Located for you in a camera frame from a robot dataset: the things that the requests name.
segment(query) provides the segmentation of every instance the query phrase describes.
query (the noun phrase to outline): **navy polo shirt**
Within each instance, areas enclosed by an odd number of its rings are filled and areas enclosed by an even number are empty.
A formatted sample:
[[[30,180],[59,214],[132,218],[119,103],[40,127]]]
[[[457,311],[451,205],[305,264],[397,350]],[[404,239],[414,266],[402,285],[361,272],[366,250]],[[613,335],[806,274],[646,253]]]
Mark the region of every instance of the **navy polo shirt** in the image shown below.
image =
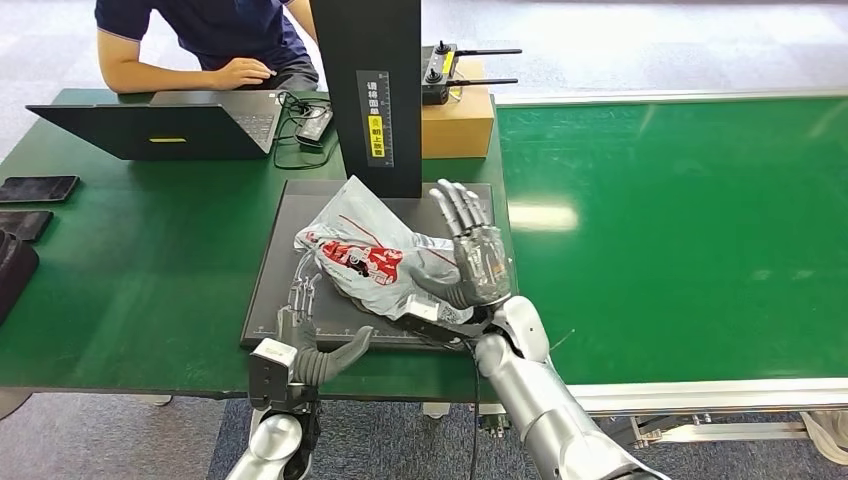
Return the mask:
[[[204,70],[235,57],[255,58],[272,70],[309,61],[280,0],[97,0],[94,16],[101,30],[140,41],[154,9]]]

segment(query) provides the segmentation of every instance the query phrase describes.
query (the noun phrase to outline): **person's arm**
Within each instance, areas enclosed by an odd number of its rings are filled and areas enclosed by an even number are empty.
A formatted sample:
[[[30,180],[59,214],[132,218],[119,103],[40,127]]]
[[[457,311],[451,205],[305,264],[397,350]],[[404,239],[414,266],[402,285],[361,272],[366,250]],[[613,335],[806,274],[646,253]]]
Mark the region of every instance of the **person's arm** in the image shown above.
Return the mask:
[[[242,85],[259,85],[271,76],[262,62],[233,59],[214,72],[168,70],[139,61],[140,44],[103,30],[97,31],[97,56],[106,85],[116,93],[160,90],[231,90]]]
[[[286,4],[286,8],[292,14],[297,23],[306,30],[306,33],[318,43],[318,35],[315,33],[315,22],[312,20],[312,6],[309,0],[292,0]]]

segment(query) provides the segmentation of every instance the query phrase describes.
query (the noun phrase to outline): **table edge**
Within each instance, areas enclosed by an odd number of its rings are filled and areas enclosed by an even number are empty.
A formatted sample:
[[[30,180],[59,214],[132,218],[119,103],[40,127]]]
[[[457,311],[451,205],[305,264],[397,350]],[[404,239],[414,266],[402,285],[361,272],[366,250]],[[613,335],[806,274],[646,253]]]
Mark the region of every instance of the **table edge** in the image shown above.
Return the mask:
[[[610,103],[686,103],[722,100],[768,100],[792,98],[832,98],[848,96],[841,89],[777,90],[648,90],[586,92],[585,94],[495,94],[496,107],[591,105]]]
[[[159,394],[247,398],[239,391],[174,391],[86,388],[4,387],[29,392]],[[848,408],[848,378],[787,378],[703,382],[570,385],[569,390],[593,416],[688,413],[797,412]],[[327,400],[457,402],[455,398],[384,395],[322,395]]]

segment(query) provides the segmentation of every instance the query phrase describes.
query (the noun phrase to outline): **red printed graphic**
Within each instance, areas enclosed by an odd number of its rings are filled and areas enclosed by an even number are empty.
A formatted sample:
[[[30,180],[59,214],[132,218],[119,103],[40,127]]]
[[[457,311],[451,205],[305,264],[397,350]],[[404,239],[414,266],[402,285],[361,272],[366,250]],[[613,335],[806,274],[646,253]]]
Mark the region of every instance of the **red printed graphic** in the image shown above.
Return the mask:
[[[321,246],[330,260],[350,268],[378,285],[391,285],[397,280],[397,265],[403,252],[392,248],[343,245],[333,240]]]

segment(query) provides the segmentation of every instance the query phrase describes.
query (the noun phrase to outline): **laptop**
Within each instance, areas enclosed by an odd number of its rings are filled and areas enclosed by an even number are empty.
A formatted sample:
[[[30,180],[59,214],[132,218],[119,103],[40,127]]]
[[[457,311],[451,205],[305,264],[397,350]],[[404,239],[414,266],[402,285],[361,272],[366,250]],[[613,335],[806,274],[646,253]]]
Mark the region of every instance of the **laptop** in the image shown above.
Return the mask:
[[[265,158],[284,98],[277,91],[159,92],[149,104],[27,105],[122,160]]]

